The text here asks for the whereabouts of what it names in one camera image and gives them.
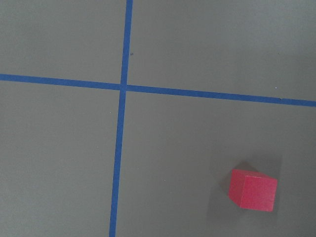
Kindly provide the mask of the red block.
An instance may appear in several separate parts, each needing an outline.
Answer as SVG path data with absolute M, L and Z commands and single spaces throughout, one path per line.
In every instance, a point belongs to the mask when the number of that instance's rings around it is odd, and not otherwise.
M 272 212 L 278 181 L 266 174 L 233 169 L 228 196 L 244 209 Z

